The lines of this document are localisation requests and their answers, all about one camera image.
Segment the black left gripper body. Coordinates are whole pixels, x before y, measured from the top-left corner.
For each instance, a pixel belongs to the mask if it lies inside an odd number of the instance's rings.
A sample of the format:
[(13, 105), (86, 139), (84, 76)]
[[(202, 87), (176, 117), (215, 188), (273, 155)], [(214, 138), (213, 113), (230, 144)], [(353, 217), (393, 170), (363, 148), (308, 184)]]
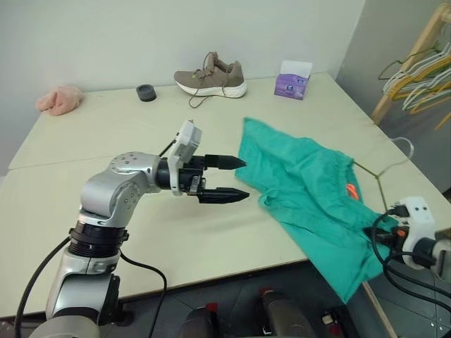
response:
[(205, 157), (193, 156), (178, 171), (178, 187), (182, 193), (190, 196), (205, 197), (206, 170)]

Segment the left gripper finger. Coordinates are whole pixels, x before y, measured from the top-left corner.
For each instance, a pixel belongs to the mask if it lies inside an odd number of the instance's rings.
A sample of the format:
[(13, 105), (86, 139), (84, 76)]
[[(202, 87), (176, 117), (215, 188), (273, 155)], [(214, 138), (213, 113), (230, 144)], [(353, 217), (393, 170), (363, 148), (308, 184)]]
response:
[(220, 170), (234, 170), (245, 167), (247, 163), (240, 158), (225, 155), (205, 156), (205, 168), (218, 168)]
[(231, 204), (248, 197), (248, 192), (228, 187), (201, 189), (197, 192), (197, 198), (201, 204)]

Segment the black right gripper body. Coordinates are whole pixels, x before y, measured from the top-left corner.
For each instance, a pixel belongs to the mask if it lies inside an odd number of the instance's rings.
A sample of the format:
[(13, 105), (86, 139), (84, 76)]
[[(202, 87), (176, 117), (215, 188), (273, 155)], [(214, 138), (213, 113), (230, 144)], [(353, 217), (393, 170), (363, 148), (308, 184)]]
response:
[(403, 247), (406, 227), (394, 227), (391, 231), (378, 230), (378, 243), (386, 247)]

